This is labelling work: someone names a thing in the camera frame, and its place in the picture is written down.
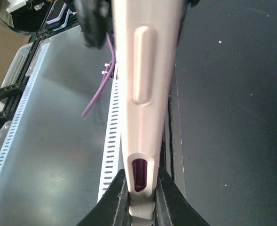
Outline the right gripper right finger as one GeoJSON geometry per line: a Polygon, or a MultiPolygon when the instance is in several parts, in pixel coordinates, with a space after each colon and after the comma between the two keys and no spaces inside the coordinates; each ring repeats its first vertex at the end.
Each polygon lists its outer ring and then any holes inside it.
{"type": "Polygon", "coordinates": [[[158,169],[155,196],[156,226],[206,226],[208,223],[189,205],[166,169],[158,169]]]}

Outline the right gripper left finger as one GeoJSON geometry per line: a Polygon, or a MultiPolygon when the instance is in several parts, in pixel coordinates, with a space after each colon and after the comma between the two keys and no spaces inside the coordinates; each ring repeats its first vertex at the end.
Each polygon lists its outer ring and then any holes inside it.
{"type": "Polygon", "coordinates": [[[128,190],[125,170],[121,169],[97,205],[77,226],[129,226],[128,190]]]}

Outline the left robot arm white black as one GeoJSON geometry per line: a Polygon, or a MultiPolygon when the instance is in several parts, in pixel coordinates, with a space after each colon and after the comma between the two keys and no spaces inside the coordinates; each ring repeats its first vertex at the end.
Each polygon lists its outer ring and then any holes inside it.
{"type": "Polygon", "coordinates": [[[114,41],[111,0],[73,0],[85,46],[101,49],[107,37],[114,41]]]}

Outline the pink phone case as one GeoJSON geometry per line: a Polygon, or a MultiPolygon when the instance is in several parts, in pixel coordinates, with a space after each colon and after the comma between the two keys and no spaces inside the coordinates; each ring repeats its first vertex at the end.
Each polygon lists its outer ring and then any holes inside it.
{"type": "Polygon", "coordinates": [[[155,189],[183,0],[115,0],[120,129],[133,226],[154,221],[155,189]]]}

